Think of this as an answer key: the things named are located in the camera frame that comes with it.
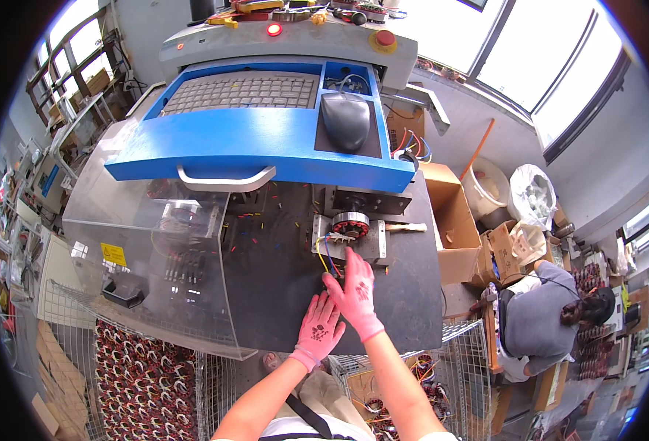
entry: computer mouse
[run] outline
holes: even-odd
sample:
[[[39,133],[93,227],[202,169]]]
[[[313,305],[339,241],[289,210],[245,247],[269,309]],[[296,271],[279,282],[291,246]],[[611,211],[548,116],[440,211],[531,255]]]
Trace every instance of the computer mouse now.
[[[371,127],[367,102],[353,93],[327,93],[320,107],[329,140],[343,153],[359,151]]]

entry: pink work glove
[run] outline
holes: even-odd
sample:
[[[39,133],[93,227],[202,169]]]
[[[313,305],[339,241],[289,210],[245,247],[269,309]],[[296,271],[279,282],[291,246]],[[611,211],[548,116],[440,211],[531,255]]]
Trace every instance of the pink work glove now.
[[[322,281],[344,318],[354,326],[362,343],[384,330],[383,323],[373,312],[373,270],[359,254],[347,247],[344,292],[329,273],[322,275]]]
[[[313,295],[308,313],[302,319],[298,343],[289,358],[295,358],[312,372],[322,359],[337,346],[347,325],[339,321],[339,309],[334,300],[323,291]]]

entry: red wire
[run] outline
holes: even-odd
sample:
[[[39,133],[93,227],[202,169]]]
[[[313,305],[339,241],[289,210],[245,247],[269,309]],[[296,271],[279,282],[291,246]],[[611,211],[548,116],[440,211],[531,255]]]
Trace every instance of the red wire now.
[[[417,142],[416,156],[420,156],[420,148],[423,146],[423,144],[420,143],[420,140],[417,138],[417,135],[415,134],[415,132],[413,132],[412,130],[409,130],[409,131],[410,131],[410,134],[413,135],[413,137],[415,137],[415,141]]]
[[[398,146],[398,148],[396,148],[395,150],[393,150],[391,152],[391,157],[393,157],[393,154],[403,147],[403,142],[406,140],[406,134],[407,133],[408,133],[408,129],[404,127],[403,128],[403,139],[401,139],[401,144]]]

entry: orange pipe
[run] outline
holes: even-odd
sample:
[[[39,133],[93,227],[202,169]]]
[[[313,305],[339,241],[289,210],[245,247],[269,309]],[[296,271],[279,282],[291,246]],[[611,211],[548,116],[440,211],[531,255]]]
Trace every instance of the orange pipe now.
[[[489,123],[489,128],[486,129],[486,133],[484,133],[484,137],[481,138],[481,142],[479,143],[479,147],[476,148],[476,151],[475,151],[474,154],[471,156],[471,159],[469,160],[469,163],[466,165],[466,168],[464,169],[463,172],[461,172],[461,175],[459,176],[459,180],[460,180],[460,181],[461,181],[461,179],[464,177],[464,175],[466,174],[466,172],[469,171],[469,168],[471,167],[471,164],[472,164],[472,163],[474,162],[474,160],[476,159],[477,155],[479,154],[479,151],[481,151],[481,147],[484,146],[484,143],[486,142],[486,138],[488,137],[489,132],[491,131],[491,128],[494,126],[494,123],[495,123],[495,122],[496,122],[496,120],[493,119],[493,118],[491,118],[491,122]]]

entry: gray shirt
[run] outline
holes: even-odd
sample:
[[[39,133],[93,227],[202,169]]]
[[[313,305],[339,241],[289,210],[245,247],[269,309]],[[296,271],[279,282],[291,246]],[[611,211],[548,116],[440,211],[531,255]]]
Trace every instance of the gray shirt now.
[[[579,299],[574,278],[550,262],[541,262],[535,273],[542,285],[513,296],[506,306],[504,327],[506,348],[515,357],[528,356],[531,375],[569,354],[579,329],[559,322],[562,307]]]

